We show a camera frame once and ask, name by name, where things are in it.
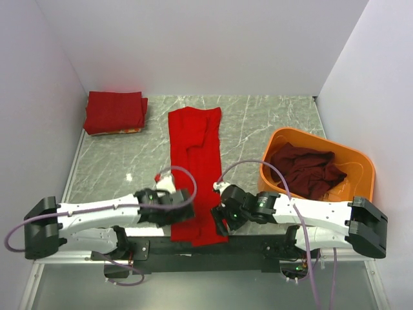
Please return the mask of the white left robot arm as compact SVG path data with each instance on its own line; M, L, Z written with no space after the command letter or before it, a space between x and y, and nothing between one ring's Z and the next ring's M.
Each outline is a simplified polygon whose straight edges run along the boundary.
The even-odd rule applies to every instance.
M126 229L140 223L164 227L194 218L186 189L143 189L113 200L57 203L42 199L25 216L25 258L38 260L63 251L92 251L120 260L132 253Z

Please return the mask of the bright red t-shirt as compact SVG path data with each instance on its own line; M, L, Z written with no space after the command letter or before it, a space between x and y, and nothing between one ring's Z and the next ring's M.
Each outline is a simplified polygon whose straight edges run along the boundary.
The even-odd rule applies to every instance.
M222 111L218 108L201 110L185 107L168 114L170 137L170 162L189 171L197 184L180 170L174 170L177 189L197 191L193 201L195 218L171 226L171 240L190 242L199 247L226 243L219 236L210 210L220 202L213 184L221 175L219 126Z

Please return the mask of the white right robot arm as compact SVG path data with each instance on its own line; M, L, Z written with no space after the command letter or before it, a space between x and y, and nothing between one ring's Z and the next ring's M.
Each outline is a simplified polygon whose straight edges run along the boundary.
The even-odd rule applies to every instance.
M287 224L296 228L283 242L285 254L292 258L322 248L353 249L374 259L387 255L388 218L364 197L327 202L289 198L278 192L253 195L223 181L214 183L213 189L221 201L211 213L222 236L246 222Z

